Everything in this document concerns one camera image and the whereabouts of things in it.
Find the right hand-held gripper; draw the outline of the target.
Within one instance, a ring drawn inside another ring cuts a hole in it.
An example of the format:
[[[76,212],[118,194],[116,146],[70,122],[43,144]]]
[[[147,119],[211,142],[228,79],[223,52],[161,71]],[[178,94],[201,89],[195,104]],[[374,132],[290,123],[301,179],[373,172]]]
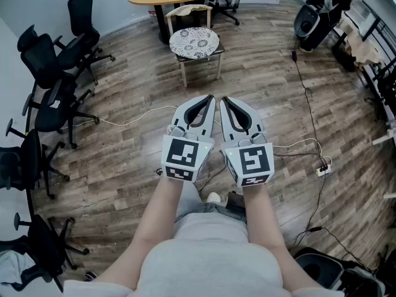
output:
[[[225,163],[237,187],[267,183],[275,172],[273,145],[262,132],[259,113],[233,97],[220,100]],[[241,139],[245,134],[251,137]]]

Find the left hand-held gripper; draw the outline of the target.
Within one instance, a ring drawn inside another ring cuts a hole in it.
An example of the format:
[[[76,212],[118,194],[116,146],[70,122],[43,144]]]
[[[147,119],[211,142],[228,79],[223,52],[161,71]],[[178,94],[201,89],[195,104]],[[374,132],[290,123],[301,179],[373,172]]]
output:
[[[163,137],[161,169],[164,176],[192,183],[196,181],[215,145],[210,138],[215,107],[213,95],[201,95],[176,109],[168,134]]]

